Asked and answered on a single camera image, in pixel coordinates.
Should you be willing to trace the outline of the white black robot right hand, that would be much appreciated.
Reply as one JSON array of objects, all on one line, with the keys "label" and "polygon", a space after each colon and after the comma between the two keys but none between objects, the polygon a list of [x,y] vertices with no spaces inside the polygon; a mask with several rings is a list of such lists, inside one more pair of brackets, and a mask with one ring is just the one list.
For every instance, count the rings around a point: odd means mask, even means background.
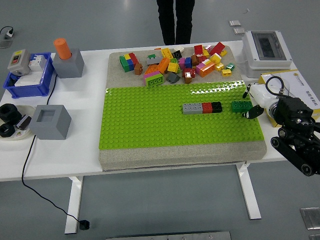
[{"label": "white black robot right hand", "polygon": [[254,119],[260,116],[264,110],[266,110],[267,114],[271,118],[274,118],[274,112],[279,100],[275,95],[271,94],[267,90],[265,84],[249,84],[246,88],[246,91],[243,93],[242,98],[245,99],[248,94],[254,98],[254,100],[257,102],[257,105],[243,113],[243,117],[247,119]]}]

